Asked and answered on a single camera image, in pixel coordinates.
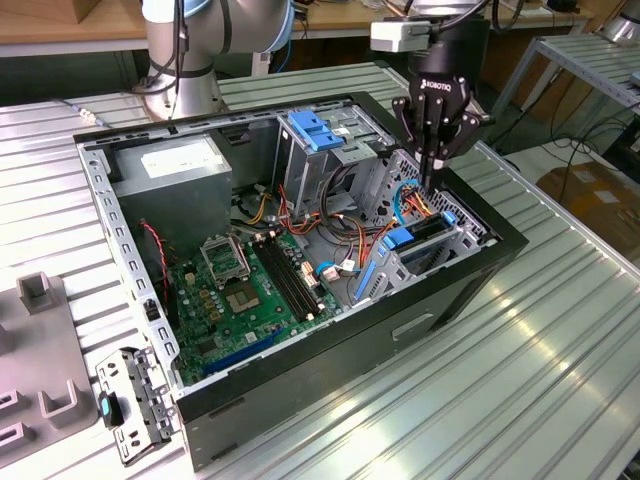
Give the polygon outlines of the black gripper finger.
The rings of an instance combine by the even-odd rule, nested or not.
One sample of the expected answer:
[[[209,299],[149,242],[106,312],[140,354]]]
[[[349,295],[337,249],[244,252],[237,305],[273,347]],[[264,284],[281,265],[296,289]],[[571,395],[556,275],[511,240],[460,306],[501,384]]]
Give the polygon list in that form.
[[[424,97],[396,97],[392,100],[392,109],[396,119],[404,129],[406,142],[411,146],[415,159],[420,163],[420,182],[431,184],[431,157],[426,152],[429,129],[425,128]]]
[[[495,123],[495,118],[487,113],[476,99],[447,123],[444,119],[438,128],[434,153],[430,155],[430,184],[449,167],[450,160],[457,156],[467,142],[482,128]]]

